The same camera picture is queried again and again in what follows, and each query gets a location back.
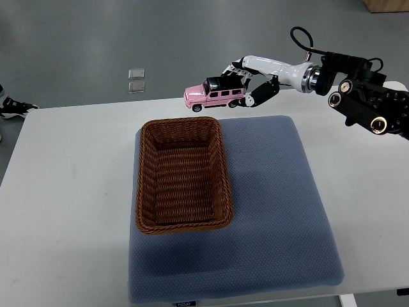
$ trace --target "brown woven basket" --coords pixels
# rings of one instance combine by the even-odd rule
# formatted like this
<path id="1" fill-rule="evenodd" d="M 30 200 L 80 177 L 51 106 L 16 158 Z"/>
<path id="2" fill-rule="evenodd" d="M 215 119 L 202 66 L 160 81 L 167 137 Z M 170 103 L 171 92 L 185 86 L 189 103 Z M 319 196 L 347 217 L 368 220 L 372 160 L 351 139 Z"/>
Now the brown woven basket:
<path id="1" fill-rule="evenodd" d="M 138 229 L 147 234 L 218 229 L 231 222 L 233 199 L 216 119 L 143 125 L 135 213 Z"/>

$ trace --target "shoe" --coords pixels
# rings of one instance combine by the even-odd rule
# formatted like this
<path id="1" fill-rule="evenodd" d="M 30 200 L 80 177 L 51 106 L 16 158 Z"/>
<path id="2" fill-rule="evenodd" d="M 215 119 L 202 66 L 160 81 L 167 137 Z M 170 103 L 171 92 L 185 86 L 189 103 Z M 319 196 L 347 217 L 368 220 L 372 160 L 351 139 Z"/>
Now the shoe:
<path id="1" fill-rule="evenodd" d="M 28 112 L 38 109 L 35 104 L 25 104 L 23 102 L 18 102 L 10 97 L 6 97 L 3 104 L 0 105 L 0 117 L 11 118 L 14 116 L 21 116 L 25 118 Z"/>

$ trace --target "gray mat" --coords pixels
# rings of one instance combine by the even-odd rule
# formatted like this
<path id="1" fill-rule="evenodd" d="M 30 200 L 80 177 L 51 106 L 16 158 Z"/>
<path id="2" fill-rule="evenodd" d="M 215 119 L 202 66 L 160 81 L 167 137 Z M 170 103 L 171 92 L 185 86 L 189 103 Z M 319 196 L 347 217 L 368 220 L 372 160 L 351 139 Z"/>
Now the gray mat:
<path id="1" fill-rule="evenodd" d="M 235 214 L 221 230 L 145 235 L 130 219 L 129 298 L 183 302 L 338 285 L 344 272 L 291 118 L 220 120 Z"/>

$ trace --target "black car roof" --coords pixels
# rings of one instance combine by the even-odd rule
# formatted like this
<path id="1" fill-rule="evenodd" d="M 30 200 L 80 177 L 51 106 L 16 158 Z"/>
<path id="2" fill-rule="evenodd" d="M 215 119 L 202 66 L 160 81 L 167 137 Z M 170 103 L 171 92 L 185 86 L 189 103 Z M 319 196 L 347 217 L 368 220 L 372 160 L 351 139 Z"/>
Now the black car roof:
<path id="1" fill-rule="evenodd" d="M 243 88 L 243 84 L 239 77 L 210 77 L 206 78 L 209 83 L 210 91 L 235 90 Z"/>

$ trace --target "pink toy car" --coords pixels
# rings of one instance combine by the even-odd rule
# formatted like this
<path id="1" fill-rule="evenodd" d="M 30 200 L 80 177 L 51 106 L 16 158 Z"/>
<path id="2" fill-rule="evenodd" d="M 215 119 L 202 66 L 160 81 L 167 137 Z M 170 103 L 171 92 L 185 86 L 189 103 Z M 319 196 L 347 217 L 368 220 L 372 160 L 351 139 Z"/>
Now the pink toy car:
<path id="1" fill-rule="evenodd" d="M 244 87 L 237 77 L 210 77 L 202 84 L 185 90 L 185 104 L 193 112 L 202 107 L 236 107 L 244 97 Z"/>

